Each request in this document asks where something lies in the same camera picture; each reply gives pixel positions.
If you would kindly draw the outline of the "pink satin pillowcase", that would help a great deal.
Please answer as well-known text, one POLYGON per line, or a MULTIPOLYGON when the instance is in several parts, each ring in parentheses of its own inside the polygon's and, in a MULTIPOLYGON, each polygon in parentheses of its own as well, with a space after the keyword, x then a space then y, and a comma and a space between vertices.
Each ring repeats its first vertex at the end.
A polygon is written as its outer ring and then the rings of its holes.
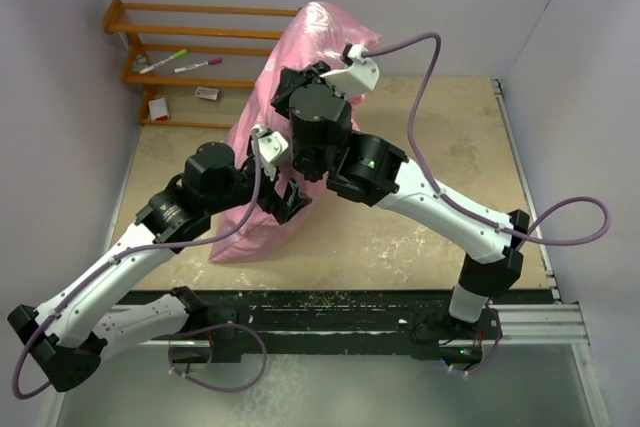
MULTIPOLYGON (((250 130, 256 124, 280 132, 291 139, 288 121, 270 105, 284 68, 301 70, 317 61, 332 68, 340 68, 341 53, 346 44, 361 44, 372 50, 379 45, 381 35, 361 24, 347 11, 328 2, 304 5, 283 31, 273 47, 266 64, 254 83, 254 89, 241 112, 239 120, 228 132, 225 143, 236 155, 236 164, 247 158, 250 130)), ((215 243, 210 251, 212 263, 241 263, 263 259, 283 246, 306 222, 326 187, 320 182, 303 179, 290 163, 281 167, 276 191, 282 194, 291 179, 312 203, 292 220, 280 225, 270 214, 255 208, 243 227, 229 238, 215 243)))

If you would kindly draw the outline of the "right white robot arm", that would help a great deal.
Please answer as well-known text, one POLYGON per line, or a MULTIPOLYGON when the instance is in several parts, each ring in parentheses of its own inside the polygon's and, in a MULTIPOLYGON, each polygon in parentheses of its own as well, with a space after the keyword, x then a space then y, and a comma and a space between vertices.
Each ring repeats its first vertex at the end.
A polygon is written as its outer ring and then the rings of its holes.
POLYGON ((345 200, 410 218, 464 251, 444 323, 452 336, 467 338, 479 328, 486 303, 519 279, 523 257, 514 237, 528 217, 491 210, 428 180, 403 150, 355 130, 349 100, 372 92, 378 80, 373 62, 283 68, 271 105, 289 122, 292 166, 305 180, 322 181, 345 200))

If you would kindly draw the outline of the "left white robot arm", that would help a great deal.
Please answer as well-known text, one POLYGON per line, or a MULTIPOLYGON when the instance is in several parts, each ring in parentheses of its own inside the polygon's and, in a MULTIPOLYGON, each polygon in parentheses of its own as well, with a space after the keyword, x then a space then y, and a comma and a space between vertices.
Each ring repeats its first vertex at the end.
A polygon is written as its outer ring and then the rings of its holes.
POLYGON ((67 288, 36 307, 20 305, 8 322, 46 384, 66 392, 85 382, 107 358, 164 335, 194 339, 210 325, 209 307, 188 287, 174 287, 159 299, 121 314, 115 306, 142 278, 182 250, 205 244, 213 215, 243 206, 289 221, 310 203, 296 181, 276 191, 290 159, 284 140, 252 139, 248 157, 235 165, 225 143, 205 143, 187 158, 182 173, 150 198, 124 234, 67 288))

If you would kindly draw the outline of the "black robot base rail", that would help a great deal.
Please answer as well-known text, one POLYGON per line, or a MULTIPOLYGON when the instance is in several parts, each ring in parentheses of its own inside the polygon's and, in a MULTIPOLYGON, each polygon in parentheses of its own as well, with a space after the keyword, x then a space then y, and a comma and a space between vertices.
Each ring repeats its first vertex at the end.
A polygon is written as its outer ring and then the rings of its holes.
POLYGON ((448 312, 443 290, 201 291, 175 287, 189 314, 183 332, 205 340, 215 363, 245 355, 401 355, 476 364, 501 336, 497 312, 474 323, 448 312))

